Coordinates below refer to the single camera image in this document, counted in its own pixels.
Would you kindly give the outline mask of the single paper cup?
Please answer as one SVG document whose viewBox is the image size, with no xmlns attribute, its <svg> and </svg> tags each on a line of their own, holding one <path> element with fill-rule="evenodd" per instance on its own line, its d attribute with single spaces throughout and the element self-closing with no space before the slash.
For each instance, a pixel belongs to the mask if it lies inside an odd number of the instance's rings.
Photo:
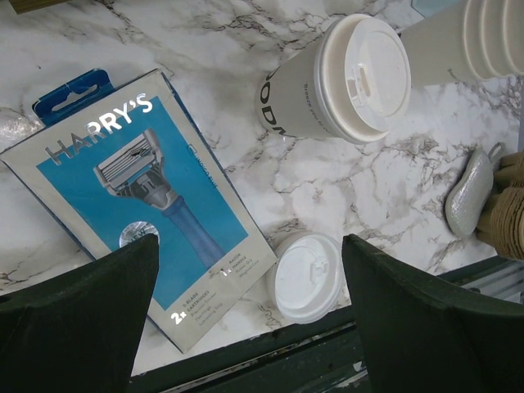
<svg viewBox="0 0 524 393">
<path fill-rule="evenodd" d="M 346 79 L 324 56 L 324 41 L 303 51 L 267 74 L 255 98 L 261 124 L 283 136 L 342 138 L 351 135 L 352 105 Z"/>
</svg>

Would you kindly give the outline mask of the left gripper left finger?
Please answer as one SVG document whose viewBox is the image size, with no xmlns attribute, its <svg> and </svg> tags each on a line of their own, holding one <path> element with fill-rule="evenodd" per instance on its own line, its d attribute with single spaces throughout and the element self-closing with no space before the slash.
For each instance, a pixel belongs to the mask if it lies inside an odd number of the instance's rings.
<svg viewBox="0 0 524 393">
<path fill-rule="evenodd" d="M 3 392 L 125 392 L 159 271 L 149 234 L 1 298 Z"/>
</svg>

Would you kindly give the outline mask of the stack of white lids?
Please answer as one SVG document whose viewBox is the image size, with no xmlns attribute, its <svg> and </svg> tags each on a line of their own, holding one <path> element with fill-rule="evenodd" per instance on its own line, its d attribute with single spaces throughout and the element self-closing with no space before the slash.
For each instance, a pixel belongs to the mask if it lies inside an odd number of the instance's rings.
<svg viewBox="0 0 524 393">
<path fill-rule="evenodd" d="M 299 231 L 286 237 L 275 254 L 278 260 L 265 274 L 265 285 L 286 321 L 314 323 L 350 304 L 338 240 Z"/>
</svg>

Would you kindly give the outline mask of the stack of paper cups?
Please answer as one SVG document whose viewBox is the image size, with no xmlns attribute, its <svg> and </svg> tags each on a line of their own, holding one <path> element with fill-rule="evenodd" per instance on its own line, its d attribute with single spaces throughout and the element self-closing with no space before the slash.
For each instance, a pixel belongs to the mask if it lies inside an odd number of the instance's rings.
<svg viewBox="0 0 524 393">
<path fill-rule="evenodd" d="M 523 75 L 522 1 L 460 1 L 400 38 L 416 87 Z"/>
</svg>

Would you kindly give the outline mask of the single white lid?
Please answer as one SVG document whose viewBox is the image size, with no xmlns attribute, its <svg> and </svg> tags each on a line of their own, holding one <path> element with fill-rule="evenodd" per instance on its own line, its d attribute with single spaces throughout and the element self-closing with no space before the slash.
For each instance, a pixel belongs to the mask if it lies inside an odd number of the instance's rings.
<svg viewBox="0 0 524 393">
<path fill-rule="evenodd" d="M 336 137 L 383 139 L 408 109 L 412 81 L 399 35 L 383 20 L 353 14 L 335 22 L 318 47 L 318 104 Z"/>
</svg>

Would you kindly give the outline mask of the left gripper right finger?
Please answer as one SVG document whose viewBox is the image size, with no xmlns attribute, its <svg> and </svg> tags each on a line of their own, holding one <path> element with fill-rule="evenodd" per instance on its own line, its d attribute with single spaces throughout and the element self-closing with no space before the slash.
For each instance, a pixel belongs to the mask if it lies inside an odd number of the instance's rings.
<svg viewBox="0 0 524 393">
<path fill-rule="evenodd" d="M 374 392 L 521 392 L 523 307 L 461 288 L 351 234 L 341 248 Z"/>
</svg>

